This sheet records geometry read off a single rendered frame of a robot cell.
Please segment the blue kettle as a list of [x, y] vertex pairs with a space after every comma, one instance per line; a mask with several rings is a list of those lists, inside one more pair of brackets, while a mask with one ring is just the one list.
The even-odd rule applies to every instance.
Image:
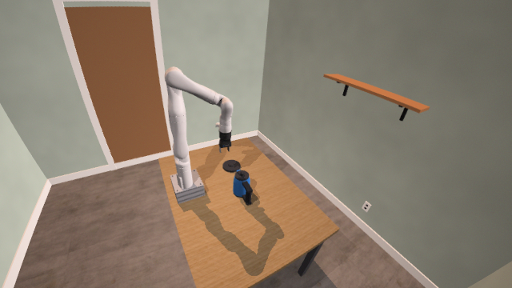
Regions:
[[237, 170], [234, 176], [233, 192], [236, 197], [243, 198], [246, 205], [252, 204], [251, 195], [252, 188], [250, 187], [249, 173], [244, 170]]

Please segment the black round disc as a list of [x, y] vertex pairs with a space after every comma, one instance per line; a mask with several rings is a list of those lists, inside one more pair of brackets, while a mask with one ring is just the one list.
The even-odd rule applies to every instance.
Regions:
[[227, 172], [236, 172], [240, 169], [240, 163], [236, 160], [227, 160], [222, 164], [222, 167]]

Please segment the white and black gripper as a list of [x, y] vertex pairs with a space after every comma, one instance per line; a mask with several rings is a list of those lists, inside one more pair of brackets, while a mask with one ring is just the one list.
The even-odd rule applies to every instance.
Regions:
[[216, 123], [216, 127], [219, 127], [219, 152], [221, 152], [221, 148], [227, 147], [228, 152], [230, 151], [231, 146], [231, 124], [228, 126], [223, 126], [220, 123]]

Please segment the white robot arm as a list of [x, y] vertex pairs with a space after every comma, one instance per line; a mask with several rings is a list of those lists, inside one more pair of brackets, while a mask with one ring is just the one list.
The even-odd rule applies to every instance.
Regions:
[[233, 104], [227, 97], [193, 82], [177, 67], [167, 69], [165, 72], [165, 80], [168, 91], [169, 122], [174, 140], [173, 152], [177, 171], [176, 176], [181, 189], [188, 189], [192, 187], [193, 179], [190, 167], [190, 156], [188, 155], [189, 147], [186, 140], [186, 109], [182, 97], [182, 90], [212, 105], [215, 104], [219, 106], [222, 111], [219, 117], [219, 123], [223, 126], [231, 124]]

